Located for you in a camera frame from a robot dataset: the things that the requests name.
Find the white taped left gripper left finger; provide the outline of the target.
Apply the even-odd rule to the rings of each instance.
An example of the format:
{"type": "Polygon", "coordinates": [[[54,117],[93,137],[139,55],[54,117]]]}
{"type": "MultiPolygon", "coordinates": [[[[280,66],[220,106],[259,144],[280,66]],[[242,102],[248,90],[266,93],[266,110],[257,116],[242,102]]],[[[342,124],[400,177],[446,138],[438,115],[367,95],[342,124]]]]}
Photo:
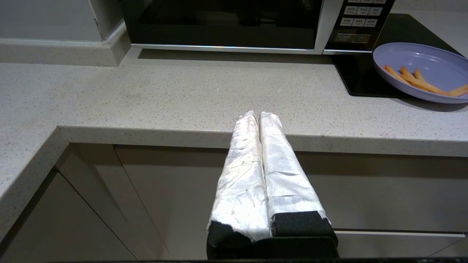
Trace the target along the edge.
{"type": "Polygon", "coordinates": [[[259,126],[252,110],[234,124],[207,233],[208,257],[239,257],[271,236],[259,126]]]}

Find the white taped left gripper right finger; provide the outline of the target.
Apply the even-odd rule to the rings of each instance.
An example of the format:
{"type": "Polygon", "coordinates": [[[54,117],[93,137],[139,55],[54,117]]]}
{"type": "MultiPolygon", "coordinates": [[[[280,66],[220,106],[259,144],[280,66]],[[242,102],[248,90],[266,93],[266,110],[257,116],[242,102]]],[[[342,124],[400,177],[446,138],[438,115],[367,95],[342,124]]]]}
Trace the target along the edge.
{"type": "Polygon", "coordinates": [[[260,114],[260,140],[273,237],[338,238],[283,131],[279,117],[260,114]]]}

